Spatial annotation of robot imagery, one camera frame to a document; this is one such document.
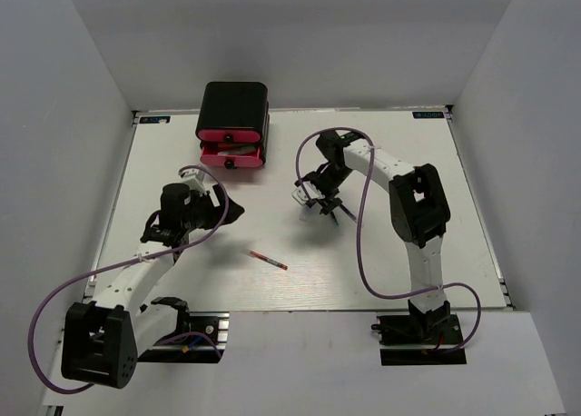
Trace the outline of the green gel pen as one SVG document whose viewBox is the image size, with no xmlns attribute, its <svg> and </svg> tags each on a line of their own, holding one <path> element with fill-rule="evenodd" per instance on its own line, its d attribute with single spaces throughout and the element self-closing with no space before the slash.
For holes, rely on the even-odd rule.
<svg viewBox="0 0 581 416">
<path fill-rule="evenodd" d="M 340 220 L 337 217 L 337 215 L 334 213 L 334 211 L 331 211 L 329 213 L 329 216 L 330 216 L 331 220 L 333 221 L 333 223 L 335 224 L 335 226 L 340 227 Z"/>
</svg>

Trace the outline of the blue highlighter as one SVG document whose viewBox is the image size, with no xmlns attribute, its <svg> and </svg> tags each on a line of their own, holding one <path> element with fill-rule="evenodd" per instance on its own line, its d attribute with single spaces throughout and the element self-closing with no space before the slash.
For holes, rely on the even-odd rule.
<svg viewBox="0 0 581 416">
<path fill-rule="evenodd" d="M 299 219 L 306 223 L 314 219 L 318 215 L 318 211 L 315 207 L 304 206 L 300 210 Z"/>
</svg>

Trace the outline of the green highlighter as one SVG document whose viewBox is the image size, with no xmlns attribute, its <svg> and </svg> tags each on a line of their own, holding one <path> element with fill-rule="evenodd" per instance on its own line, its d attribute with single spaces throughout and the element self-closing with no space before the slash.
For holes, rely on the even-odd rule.
<svg viewBox="0 0 581 416">
<path fill-rule="evenodd" d="M 239 156 L 245 154 L 253 154 L 256 151 L 255 145 L 244 145 L 236 148 L 229 148 L 218 152 L 220 156 Z"/>
</svg>

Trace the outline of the purple gel pen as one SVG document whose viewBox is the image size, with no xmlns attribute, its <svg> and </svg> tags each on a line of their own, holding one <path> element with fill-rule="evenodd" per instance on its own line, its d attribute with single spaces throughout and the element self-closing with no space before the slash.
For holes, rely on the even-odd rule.
<svg viewBox="0 0 581 416">
<path fill-rule="evenodd" d="M 358 221 L 358 216 L 352 212 L 350 209 L 348 209 L 344 204 L 340 205 L 340 209 L 353 221 L 353 222 L 357 222 Z"/>
</svg>

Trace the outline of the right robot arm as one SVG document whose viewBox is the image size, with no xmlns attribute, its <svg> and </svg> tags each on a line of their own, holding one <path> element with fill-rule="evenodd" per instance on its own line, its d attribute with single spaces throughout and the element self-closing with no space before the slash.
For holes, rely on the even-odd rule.
<svg viewBox="0 0 581 416">
<path fill-rule="evenodd" d="M 330 128 L 312 134 L 326 162 L 298 175 L 294 199 L 331 215 L 342 205 L 340 186 L 352 172 L 362 173 L 389 195 L 389 215 L 409 259 L 408 315 L 394 333 L 410 342 L 431 342 L 450 316 L 443 289 L 441 246 L 450 220 L 448 200 L 438 170 L 430 163 L 413 165 L 380 150 L 362 131 Z"/>
</svg>

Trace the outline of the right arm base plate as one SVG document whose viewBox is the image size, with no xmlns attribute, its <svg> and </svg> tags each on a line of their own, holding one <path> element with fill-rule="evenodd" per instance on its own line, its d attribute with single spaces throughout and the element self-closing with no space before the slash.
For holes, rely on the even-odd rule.
<svg viewBox="0 0 581 416">
<path fill-rule="evenodd" d="M 452 314 L 427 337 L 420 337 L 410 315 L 381 315 L 370 325 L 379 337 L 382 366 L 465 365 L 464 349 L 453 348 L 463 342 L 458 316 Z"/>
</svg>

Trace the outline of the pink drawer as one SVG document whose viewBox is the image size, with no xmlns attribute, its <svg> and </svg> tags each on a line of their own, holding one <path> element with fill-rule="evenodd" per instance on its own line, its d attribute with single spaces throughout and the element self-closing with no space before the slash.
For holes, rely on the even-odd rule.
<svg viewBox="0 0 581 416">
<path fill-rule="evenodd" d="M 201 129 L 196 136 L 203 142 L 227 144 L 254 144 L 262 139 L 262 133 L 253 129 Z"/>
<path fill-rule="evenodd" d="M 237 144 L 255 145 L 256 151 L 253 154 L 245 154 L 239 156 L 220 156 L 218 155 L 218 145 L 225 145 L 223 143 L 206 143 L 202 146 L 200 161 L 201 163 L 212 167 L 223 167 L 225 169 L 236 168 L 259 168 L 265 164 L 265 157 L 263 149 L 257 144 Z"/>
</svg>

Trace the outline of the pink top drawer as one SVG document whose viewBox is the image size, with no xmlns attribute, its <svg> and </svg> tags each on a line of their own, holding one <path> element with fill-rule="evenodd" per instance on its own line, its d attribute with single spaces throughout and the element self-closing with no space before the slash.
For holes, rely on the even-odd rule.
<svg viewBox="0 0 581 416">
<path fill-rule="evenodd" d="M 254 144 L 262 139 L 262 133 L 253 129 L 201 129 L 196 136 L 203 142 L 227 144 Z"/>
</svg>

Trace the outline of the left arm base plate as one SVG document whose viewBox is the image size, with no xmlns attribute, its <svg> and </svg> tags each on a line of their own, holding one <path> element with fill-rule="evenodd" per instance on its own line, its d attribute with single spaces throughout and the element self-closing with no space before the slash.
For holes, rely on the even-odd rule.
<svg viewBox="0 0 581 416">
<path fill-rule="evenodd" d="M 139 362 L 216 364 L 225 351 L 227 312 L 193 312 L 180 298 L 157 297 L 140 307 L 138 318 L 152 343 L 140 350 Z"/>
</svg>

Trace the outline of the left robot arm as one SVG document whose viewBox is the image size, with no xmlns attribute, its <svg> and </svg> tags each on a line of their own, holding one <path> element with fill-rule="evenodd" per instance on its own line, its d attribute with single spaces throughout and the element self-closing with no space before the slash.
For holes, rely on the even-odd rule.
<svg viewBox="0 0 581 416">
<path fill-rule="evenodd" d="M 236 222 L 244 208 L 219 185 L 201 192 L 184 183 L 163 187 L 160 208 L 147 220 L 136 263 L 88 303 L 74 303 L 64 321 L 61 373 L 67 380 L 121 389 L 133 377 L 141 355 L 165 340 L 183 342 L 192 331 L 187 301 L 153 298 L 194 230 L 212 233 Z"/>
</svg>

